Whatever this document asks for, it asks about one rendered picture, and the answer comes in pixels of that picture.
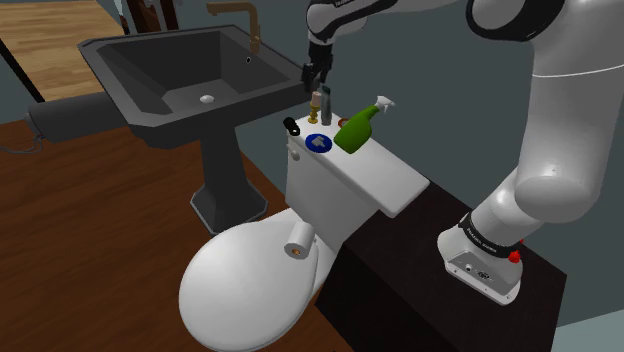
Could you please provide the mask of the grey tall bottle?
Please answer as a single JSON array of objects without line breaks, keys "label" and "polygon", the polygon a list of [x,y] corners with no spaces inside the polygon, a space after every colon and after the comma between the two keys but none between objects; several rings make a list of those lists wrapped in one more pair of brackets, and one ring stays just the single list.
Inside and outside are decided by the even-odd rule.
[{"label": "grey tall bottle", "polygon": [[323,126],[330,126],[332,121],[331,112],[331,89],[322,85],[320,87],[321,92],[321,124]]}]

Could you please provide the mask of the dark robot stand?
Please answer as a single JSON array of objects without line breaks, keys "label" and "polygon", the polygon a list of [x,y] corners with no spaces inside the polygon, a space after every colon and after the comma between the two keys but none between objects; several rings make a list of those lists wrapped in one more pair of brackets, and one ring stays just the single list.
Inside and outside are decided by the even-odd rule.
[{"label": "dark robot stand", "polygon": [[440,232],[469,208],[430,184],[394,218],[378,211],[342,245],[316,306],[354,352],[551,352],[566,275],[526,246],[501,306],[450,275]]}]

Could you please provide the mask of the dark grey long cylinder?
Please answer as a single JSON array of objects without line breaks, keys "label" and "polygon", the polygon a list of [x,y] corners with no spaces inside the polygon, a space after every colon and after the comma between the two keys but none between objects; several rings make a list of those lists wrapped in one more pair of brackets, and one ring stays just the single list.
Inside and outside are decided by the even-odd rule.
[{"label": "dark grey long cylinder", "polygon": [[106,92],[31,105],[24,120],[37,136],[64,142],[127,125]]}]

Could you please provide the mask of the blue round dish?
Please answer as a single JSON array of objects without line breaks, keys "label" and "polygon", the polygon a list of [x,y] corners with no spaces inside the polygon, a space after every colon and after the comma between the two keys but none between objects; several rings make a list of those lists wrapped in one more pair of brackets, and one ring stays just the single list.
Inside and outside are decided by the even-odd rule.
[{"label": "blue round dish", "polygon": [[332,149],[332,138],[324,134],[309,134],[305,139],[305,146],[314,153],[327,153]]}]

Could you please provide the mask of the dark grey pedestal sink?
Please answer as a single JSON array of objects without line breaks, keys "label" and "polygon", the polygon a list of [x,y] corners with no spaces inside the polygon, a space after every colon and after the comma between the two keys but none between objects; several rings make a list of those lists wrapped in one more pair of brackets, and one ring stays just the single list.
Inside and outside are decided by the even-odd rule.
[{"label": "dark grey pedestal sink", "polygon": [[190,204],[218,234],[267,212],[247,179],[237,126],[309,101],[302,68],[273,48],[250,49],[235,25],[89,39],[84,60],[148,146],[174,149],[197,141],[203,185]]}]

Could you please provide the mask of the brass candle holder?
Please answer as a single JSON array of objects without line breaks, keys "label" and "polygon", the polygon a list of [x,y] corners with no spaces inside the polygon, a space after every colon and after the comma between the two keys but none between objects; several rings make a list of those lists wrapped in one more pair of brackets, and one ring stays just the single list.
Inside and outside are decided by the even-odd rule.
[{"label": "brass candle holder", "polygon": [[313,91],[310,100],[310,114],[308,122],[310,124],[318,123],[318,112],[321,108],[322,94],[318,91]]}]

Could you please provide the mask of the green spray bottle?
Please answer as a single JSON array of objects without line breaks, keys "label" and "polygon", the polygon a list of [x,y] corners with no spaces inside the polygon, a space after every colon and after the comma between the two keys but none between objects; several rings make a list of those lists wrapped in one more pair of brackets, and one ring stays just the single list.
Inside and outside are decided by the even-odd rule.
[{"label": "green spray bottle", "polygon": [[334,144],[348,154],[358,151],[372,136],[372,118],[380,111],[386,112],[396,103],[385,96],[378,96],[376,102],[353,115],[334,137]]}]

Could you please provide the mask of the white toilet paper roll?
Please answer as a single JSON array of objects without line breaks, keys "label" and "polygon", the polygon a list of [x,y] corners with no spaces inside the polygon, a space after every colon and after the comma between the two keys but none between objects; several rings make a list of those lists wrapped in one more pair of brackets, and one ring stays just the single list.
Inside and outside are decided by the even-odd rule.
[{"label": "white toilet paper roll", "polygon": [[315,233],[311,224],[303,221],[296,222],[284,245],[285,253],[294,259],[307,258],[314,241],[314,236]]}]

